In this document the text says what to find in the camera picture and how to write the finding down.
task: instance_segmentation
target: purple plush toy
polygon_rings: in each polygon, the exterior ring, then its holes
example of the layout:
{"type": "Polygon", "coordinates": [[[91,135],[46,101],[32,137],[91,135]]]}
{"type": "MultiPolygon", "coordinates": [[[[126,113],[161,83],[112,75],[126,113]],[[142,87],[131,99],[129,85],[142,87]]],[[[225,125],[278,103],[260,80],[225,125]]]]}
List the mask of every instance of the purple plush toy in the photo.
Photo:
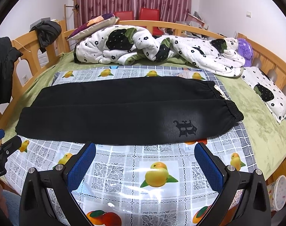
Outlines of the purple plush toy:
{"type": "Polygon", "coordinates": [[[239,55],[245,58],[244,67],[251,67],[253,60],[253,50],[250,43],[248,43],[245,39],[238,38],[238,50],[239,55]]]}

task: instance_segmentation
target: green blanket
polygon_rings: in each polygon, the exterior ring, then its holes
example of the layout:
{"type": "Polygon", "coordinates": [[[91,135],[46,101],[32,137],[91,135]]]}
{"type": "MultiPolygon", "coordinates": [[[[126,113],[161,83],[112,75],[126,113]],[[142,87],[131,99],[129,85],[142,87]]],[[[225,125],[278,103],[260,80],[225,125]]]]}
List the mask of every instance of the green blanket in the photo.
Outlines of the green blanket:
{"type": "MultiPolygon", "coordinates": [[[[176,63],[182,64],[163,63],[161,65],[191,67],[190,65],[184,65],[184,62],[176,61],[176,63]]],[[[151,61],[141,59],[136,61],[135,65],[151,64],[151,61]]],[[[108,65],[87,63],[76,64],[74,63],[73,52],[61,57],[58,64],[43,72],[20,98],[15,107],[15,112],[5,129],[6,136],[4,141],[16,134],[15,126],[18,122],[21,110],[23,107],[32,104],[42,88],[50,86],[56,72],[102,66],[108,65]]],[[[222,81],[232,100],[236,103],[245,117],[243,122],[253,147],[257,165],[263,171],[265,179],[267,179],[286,157],[286,121],[282,121],[281,124],[278,125],[260,97],[255,94],[241,78],[235,79],[222,76],[219,76],[218,78],[222,81]]]]}

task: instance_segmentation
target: red chair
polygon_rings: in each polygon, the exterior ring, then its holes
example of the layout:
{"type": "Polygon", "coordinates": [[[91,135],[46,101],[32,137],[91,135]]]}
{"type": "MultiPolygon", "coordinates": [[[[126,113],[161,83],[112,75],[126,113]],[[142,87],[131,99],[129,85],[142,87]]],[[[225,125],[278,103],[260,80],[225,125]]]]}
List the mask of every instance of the red chair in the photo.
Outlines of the red chair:
{"type": "Polygon", "coordinates": [[[116,17],[119,17],[120,20],[134,20],[134,11],[119,11],[114,12],[116,17]]]}
{"type": "MultiPolygon", "coordinates": [[[[160,21],[160,11],[159,9],[150,9],[142,7],[140,9],[139,20],[160,21]]],[[[164,35],[164,33],[159,30],[158,27],[153,27],[152,35],[164,35]]]]}

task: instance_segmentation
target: black pants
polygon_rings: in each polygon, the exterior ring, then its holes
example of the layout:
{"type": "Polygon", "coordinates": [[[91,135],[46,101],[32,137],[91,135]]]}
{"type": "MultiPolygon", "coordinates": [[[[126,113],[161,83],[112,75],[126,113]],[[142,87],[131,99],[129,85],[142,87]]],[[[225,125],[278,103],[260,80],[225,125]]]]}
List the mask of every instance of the black pants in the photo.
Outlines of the black pants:
{"type": "Polygon", "coordinates": [[[217,136],[241,120],[212,81],[138,77],[44,88],[15,130],[41,140],[154,145],[217,136]]]}

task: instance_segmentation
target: electrical socket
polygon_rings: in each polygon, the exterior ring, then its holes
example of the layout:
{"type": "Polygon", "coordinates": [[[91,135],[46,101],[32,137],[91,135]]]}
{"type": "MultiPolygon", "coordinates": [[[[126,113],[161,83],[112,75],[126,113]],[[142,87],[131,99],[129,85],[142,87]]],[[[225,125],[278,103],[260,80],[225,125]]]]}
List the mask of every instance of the electrical socket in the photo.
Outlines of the electrical socket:
{"type": "Polygon", "coordinates": [[[28,79],[28,76],[25,75],[25,76],[23,77],[24,84],[26,84],[28,80],[29,80],[29,79],[28,79]]]}

